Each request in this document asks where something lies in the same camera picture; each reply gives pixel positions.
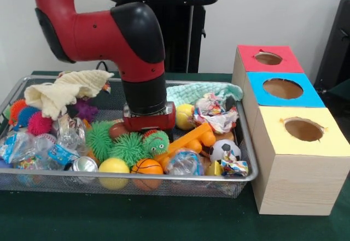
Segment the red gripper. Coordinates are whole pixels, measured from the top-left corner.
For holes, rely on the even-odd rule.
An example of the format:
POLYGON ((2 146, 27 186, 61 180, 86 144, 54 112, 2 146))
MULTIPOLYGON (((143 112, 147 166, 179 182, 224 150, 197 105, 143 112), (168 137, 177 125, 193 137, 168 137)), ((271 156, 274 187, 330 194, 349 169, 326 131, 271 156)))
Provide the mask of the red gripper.
POLYGON ((173 102, 167 102, 163 110, 151 115, 134 114, 127 104, 123 108, 124 126, 130 132, 143 130, 171 130, 176 123, 176 107, 173 102))

